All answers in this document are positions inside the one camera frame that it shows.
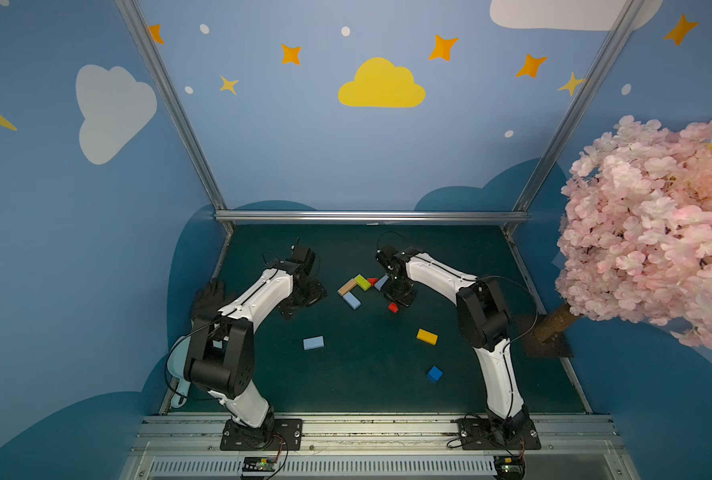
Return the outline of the light blue block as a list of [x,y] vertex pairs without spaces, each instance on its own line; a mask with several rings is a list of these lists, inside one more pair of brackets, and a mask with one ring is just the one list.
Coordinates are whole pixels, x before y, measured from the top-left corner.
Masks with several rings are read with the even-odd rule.
[[384,275],[382,278],[380,278],[380,279],[375,283],[374,287],[375,287],[378,291],[381,291],[381,290],[383,289],[383,287],[385,286],[385,284],[388,282],[388,280],[389,280],[389,276],[388,276],[388,275]]
[[361,306],[361,301],[352,293],[346,293],[342,298],[354,310]]
[[323,336],[305,338],[303,340],[303,348],[305,351],[315,350],[325,347],[325,339]]

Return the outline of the natural wood block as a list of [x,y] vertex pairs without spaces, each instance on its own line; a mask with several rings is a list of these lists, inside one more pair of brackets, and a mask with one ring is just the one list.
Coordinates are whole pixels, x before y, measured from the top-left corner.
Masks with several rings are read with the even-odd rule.
[[346,294],[348,294],[353,288],[355,288],[358,285],[358,282],[355,278],[352,278],[348,282],[346,282],[339,290],[338,294],[343,297]]

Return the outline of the lime green block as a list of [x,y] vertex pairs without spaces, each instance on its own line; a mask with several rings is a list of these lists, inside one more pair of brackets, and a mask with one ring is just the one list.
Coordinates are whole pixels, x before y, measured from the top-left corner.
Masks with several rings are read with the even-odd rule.
[[357,275],[354,280],[356,281],[357,285],[364,291],[368,291],[372,287],[370,281],[362,275]]

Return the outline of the yellow rectangular block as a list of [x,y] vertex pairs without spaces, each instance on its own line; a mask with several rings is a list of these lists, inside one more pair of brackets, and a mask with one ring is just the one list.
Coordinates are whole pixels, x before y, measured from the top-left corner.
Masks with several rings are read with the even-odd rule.
[[419,329],[416,335],[416,338],[419,341],[422,341],[424,343],[427,343],[429,345],[437,345],[439,336],[435,333],[432,333],[430,331],[424,330],[424,329]]

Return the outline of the dark blue small block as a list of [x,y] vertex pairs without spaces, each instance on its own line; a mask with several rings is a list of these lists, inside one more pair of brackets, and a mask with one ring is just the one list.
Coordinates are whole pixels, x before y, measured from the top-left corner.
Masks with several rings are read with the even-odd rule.
[[427,377],[433,383],[437,383],[443,376],[443,372],[436,366],[433,366],[427,373]]

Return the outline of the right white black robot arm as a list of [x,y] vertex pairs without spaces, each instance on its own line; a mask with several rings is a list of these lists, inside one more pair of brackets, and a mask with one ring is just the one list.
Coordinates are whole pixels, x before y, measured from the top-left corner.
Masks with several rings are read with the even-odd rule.
[[419,283],[455,305],[459,331],[482,370],[490,424],[505,441],[531,430],[512,364],[509,307],[497,279],[464,273],[415,247],[386,245],[377,249],[376,260],[386,272],[381,290],[390,302],[410,306]]

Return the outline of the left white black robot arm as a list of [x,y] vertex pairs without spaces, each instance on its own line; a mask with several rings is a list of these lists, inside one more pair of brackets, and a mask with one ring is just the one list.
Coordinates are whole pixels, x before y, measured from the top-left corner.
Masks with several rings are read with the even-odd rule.
[[290,320],[327,296],[312,273],[316,259],[311,248],[294,246],[290,258],[269,263],[259,279],[234,299],[218,279],[194,298],[184,378],[231,413],[227,432],[243,446],[264,447],[275,433],[273,407],[253,382],[255,333],[273,310]]

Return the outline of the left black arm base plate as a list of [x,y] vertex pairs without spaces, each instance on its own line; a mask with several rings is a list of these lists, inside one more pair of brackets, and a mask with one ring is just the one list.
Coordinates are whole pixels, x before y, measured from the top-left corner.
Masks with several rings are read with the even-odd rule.
[[299,451],[303,434],[303,420],[282,418],[273,424],[264,423],[259,428],[250,428],[229,419],[222,432],[221,451]]

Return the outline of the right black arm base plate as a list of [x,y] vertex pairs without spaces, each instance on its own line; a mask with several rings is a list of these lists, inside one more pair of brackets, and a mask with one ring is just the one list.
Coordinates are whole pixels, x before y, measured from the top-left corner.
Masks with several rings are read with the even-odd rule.
[[467,416],[455,420],[464,450],[541,450],[542,443],[535,423],[499,422]]

